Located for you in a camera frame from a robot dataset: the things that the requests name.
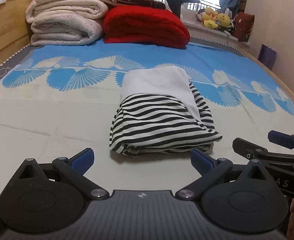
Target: white wall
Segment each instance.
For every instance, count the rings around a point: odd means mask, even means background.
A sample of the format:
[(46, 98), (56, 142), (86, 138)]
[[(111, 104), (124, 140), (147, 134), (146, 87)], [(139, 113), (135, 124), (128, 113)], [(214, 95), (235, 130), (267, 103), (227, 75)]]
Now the white wall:
[(250, 53), (262, 43), (276, 50), (272, 70), (294, 92), (294, 0), (247, 0), (245, 12), (255, 15)]

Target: pillow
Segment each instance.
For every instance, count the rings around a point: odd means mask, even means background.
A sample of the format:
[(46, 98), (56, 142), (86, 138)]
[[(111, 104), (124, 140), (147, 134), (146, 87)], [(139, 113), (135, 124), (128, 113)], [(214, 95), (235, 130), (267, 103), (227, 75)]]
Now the pillow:
[(255, 21), (255, 15), (239, 12), (235, 17), (235, 31), (233, 36), (238, 41), (248, 41)]

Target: striped fabric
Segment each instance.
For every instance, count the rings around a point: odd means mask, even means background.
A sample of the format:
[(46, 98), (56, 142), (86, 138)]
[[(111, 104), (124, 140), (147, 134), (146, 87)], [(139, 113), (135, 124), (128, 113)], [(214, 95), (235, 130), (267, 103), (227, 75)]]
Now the striped fabric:
[(128, 156), (148, 153), (181, 153), (199, 148), (206, 151), (222, 136), (215, 130), (210, 110), (190, 82), (200, 121), (172, 96), (135, 94), (119, 106), (110, 132), (110, 150)]

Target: star emblem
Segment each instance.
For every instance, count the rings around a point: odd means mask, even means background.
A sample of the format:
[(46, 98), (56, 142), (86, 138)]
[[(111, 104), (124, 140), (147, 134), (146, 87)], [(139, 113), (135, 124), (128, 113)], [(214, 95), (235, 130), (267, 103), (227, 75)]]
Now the star emblem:
[(144, 198), (144, 197), (147, 197), (147, 194), (141, 192), (137, 196), (140, 197), (140, 198)]

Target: mattress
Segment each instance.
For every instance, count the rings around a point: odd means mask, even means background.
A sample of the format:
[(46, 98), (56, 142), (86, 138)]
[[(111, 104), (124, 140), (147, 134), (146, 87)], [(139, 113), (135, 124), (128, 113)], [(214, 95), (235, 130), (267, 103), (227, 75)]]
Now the mattress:
[(213, 158), (247, 163), (233, 152), (237, 137), (271, 152), (294, 154), (267, 139), (270, 130), (294, 134), (293, 101), (239, 51), (212, 45), (191, 42), (186, 49), (172, 49), (98, 40), (18, 52), (0, 67), (0, 193), (25, 158), (48, 163), (86, 147), (94, 150), (95, 163), (85, 176), (110, 193), (175, 192), (197, 179), (189, 153), (131, 158), (109, 151), (122, 79), (134, 69), (176, 65), (186, 71), (223, 136), (215, 142)]

